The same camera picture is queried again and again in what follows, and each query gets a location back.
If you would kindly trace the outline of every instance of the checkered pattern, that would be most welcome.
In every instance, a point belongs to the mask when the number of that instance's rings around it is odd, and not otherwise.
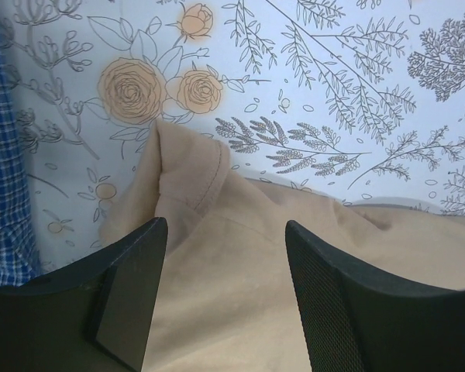
[[[0,51],[0,286],[40,273],[19,135]]]

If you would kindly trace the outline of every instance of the floral print fabric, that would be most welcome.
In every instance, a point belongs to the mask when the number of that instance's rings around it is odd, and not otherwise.
[[[157,120],[246,177],[465,215],[465,0],[16,0],[0,20],[45,270],[100,248]]]

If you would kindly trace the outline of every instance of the flower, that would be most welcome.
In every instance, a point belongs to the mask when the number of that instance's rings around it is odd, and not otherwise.
[[[171,79],[166,88],[181,107],[195,114],[217,109],[222,97],[222,84],[209,71],[189,71]]]
[[[161,114],[166,98],[164,85],[165,79],[156,67],[119,58],[102,72],[98,93],[109,115],[140,125]]]
[[[208,6],[197,4],[184,12],[183,19],[177,24],[184,36],[207,36],[214,23],[212,11]]]

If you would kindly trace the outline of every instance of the orange flower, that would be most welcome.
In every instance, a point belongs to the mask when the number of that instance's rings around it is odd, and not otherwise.
[[[166,88],[181,107],[195,114],[217,109],[222,97],[222,84],[209,71],[189,71],[171,79]]]
[[[161,114],[166,98],[164,85],[165,79],[156,67],[119,58],[102,72],[98,93],[109,115],[140,125]]]
[[[183,19],[177,24],[177,27],[184,36],[193,38],[207,36],[213,22],[213,14],[208,6],[197,4],[184,12]]]

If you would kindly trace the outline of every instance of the rose drawing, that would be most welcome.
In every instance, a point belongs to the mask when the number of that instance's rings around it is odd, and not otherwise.
[[[222,97],[222,84],[210,71],[189,71],[171,79],[166,89],[180,107],[195,114],[217,109]]]
[[[141,125],[161,114],[167,96],[164,87],[165,79],[153,65],[119,58],[102,72],[98,93],[109,115]]]
[[[193,39],[197,36],[207,36],[213,22],[213,14],[208,6],[197,4],[184,12],[182,20],[177,23],[177,27],[181,30],[183,36]]]

